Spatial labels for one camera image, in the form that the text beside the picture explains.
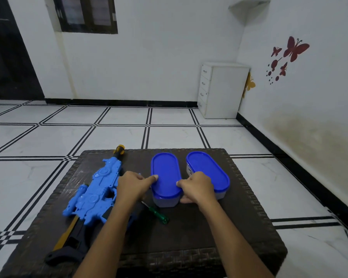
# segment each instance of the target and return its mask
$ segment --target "plastic container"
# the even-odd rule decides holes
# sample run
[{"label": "plastic container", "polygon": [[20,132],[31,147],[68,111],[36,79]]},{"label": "plastic container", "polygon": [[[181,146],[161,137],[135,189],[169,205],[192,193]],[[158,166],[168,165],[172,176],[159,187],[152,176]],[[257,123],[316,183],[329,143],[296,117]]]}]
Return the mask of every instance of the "plastic container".
[{"label": "plastic container", "polygon": [[194,151],[187,155],[186,161],[189,176],[195,172],[203,172],[212,179],[217,199],[222,199],[225,196],[229,188],[229,177],[210,155],[201,151]]},{"label": "plastic container", "polygon": [[177,187],[180,175],[178,159],[170,153],[156,154],[151,161],[151,174],[158,175],[152,184],[153,202],[160,208],[174,207],[178,204],[183,190]]}]

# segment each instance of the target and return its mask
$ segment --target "table top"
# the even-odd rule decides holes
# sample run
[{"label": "table top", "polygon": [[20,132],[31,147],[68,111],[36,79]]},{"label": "table top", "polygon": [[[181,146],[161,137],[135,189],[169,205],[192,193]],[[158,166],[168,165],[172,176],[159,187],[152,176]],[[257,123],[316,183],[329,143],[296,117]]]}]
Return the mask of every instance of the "table top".
[{"label": "table top", "polygon": [[[122,167],[125,171],[139,172],[148,177],[152,157],[160,152],[170,152],[178,158],[182,177],[187,178],[186,156],[192,151],[206,152],[228,174],[230,188],[219,202],[266,266],[276,274],[287,255],[287,249],[224,149],[126,150]],[[0,277],[63,277],[71,275],[77,269],[78,265],[75,263],[61,263],[50,267],[43,259],[72,220],[62,216],[68,201],[79,185],[90,183],[93,173],[104,166],[102,159],[112,155],[113,150],[87,150],[80,155],[32,222],[3,267]],[[151,191],[146,193],[145,201],[153,205]],[[209,225],[195,204],[178,204],[173,208],[159,210],[170,218],[169,224],[161,224],[147,208],[137,203],[135,212],[138,218],[126,234],[120,267],[167,271],[204,265],[221,266]],[[101,226],[99,224],[95,228],[94,238]]]}]

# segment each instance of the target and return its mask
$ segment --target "person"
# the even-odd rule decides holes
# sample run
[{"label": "person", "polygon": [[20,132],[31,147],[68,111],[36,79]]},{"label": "person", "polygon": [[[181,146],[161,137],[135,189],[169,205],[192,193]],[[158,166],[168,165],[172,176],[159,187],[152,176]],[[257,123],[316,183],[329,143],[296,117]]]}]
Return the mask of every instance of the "person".
[{"label": "person", "polygon": [[[129,216],[157,175],[148,178],[125,172],[119,178],[115,205],[74,278],[110,278],[116,276]],[[196,172],[177,182],[184,191],[181,203],[194,202],[209,223],[215,244],[228,278],[270,278],[272,273],[256,255],[218,203],[211,179]]]}]

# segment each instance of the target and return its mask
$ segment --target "yellow butterfly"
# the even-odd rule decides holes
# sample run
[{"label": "yellow butterfly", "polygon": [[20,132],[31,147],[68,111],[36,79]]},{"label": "yellow butterfly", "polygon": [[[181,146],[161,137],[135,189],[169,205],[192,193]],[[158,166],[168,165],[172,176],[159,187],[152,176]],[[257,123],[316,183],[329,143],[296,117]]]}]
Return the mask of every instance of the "yellow butterfly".
[{"label": "yellow butterfly", "polygon": [[245,84],[245,88],[244,88],[244,92],[242,94],[242,97],[245,98],[245,93],[246,93],[246,89],[248,91],[250,91],[251,88],[255,88],[255,83],[253,82],[253,77],[251,77],[251,73],[249,72],[247,79],[246,79],[246,84]]}]

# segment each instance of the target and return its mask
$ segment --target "doorway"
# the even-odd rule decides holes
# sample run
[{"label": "doorway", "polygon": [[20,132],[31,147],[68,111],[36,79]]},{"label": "doorway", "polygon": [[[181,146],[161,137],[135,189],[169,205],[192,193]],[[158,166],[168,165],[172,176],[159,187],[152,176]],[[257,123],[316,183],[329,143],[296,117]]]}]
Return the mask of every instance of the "doorway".
[{"label": "doorway", "polygon": [[0,0],[0,99],[43,98],[8,0]]}]

